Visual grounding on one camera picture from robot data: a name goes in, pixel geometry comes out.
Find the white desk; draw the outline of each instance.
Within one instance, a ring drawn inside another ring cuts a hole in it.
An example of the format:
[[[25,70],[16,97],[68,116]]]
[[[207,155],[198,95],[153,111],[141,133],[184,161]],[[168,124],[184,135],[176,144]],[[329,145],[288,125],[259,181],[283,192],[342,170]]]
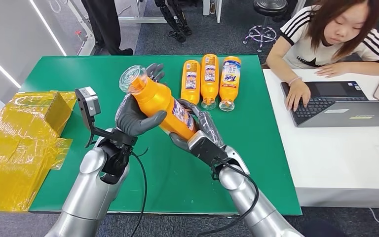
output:
[[[305,81],[355,80],[370,100],[379,77],[325,79],[295,70]],[[379,127],[297,128],[284,105],[281,81],[264,70],[301,206],[379,207]]]

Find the laptop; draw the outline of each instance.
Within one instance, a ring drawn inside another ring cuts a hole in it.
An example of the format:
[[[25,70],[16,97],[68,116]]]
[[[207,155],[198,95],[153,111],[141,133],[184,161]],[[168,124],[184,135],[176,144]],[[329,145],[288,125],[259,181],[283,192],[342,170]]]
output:
[[[305,82],[311,99],[291,115],[297,127],[379,126],[379,100],[369,101],[355,81]],[[285,95],[290,90],[283,82]]]

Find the robot leg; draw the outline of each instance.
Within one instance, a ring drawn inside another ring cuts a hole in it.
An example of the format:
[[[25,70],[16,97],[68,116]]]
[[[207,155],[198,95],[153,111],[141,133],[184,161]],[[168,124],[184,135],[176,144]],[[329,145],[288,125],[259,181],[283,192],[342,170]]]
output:
[[[172,7],[172,9],[175,12],[175,15],[177,16],[178,20],[180,21],[180,28],[184,32],[186,36],[192,35],[192,30],[188,26],[187,20],[185,18],[184,13],[182,12],[181,7],[179,6],[179,3],[177,0],[168,0],[168,4]]]
[[[162,12],[163,17],[166,22],[172,27],[172,31],[169,32],[169,36],[174,37],[178,42],[185,42],[187,38],[181,32],[178,24],[176,23],[174,17],[172,16],[171,11],[168,6],[165,4],[165,0],[154,0],[157,7],[159,7],[160,12]]]

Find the robotic arm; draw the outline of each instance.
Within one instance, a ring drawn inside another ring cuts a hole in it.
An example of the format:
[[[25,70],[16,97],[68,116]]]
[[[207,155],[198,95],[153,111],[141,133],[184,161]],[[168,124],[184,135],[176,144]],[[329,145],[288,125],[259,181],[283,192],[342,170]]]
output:
[[[200,129],[188,141],[188,150],[209,167],[214,180],[219,180],[227,189],[231,199],[245,226],[255,237],[302,237],[284,217],[275,209],[272,203],[258,189],[249,177],[250,172],[240,155],[223,140],[208,112],[185,100],[178,100],[184,108],[198,118]],[[184,150],[182,140],[171,135],[172,141]],[[231,227],[231,225],[199,235],[216,233]]]
[[[150,77],[159,79],[152,73]],[[100,137],[93,149],[84,156],[62,213],[45,237],[94,237],[127,177],[130,169],[129,156],[137,136],[158,126],[166,117],[165,111],[159,111],[148,118],[140,111],[134,97],[126,95],[115,116],[116,127],[102,130],[94,126],[94,116],[101,112],[95,92],[90,87],[75,92],[84,123],[91,131],[87,146],[93,143],[93,134]],[[240,155],[223,143],[210,114],[201,112],[188,101],[179,101],[198,118],[200,130],[189,141],[171,133],[172,142],[211,167],[212,178],[219,180],[228,190],[240,218],[243,218],[252,235],[301,237],[256,187]],[[228,227],[230,226],[201,233],[199,236]]]

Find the woman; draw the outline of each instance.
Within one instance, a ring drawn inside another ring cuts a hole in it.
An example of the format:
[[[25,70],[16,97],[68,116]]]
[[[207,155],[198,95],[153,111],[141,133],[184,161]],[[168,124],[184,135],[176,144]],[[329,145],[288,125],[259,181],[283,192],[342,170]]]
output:
[[[345,73],[379,75],[379,0],[318,0],[281,28],[266,63],[289,84],[288,109],[304,106],[310,90],[292,69],[316,69],[331,78]],[[338,62],[357,53],[364,62]]]

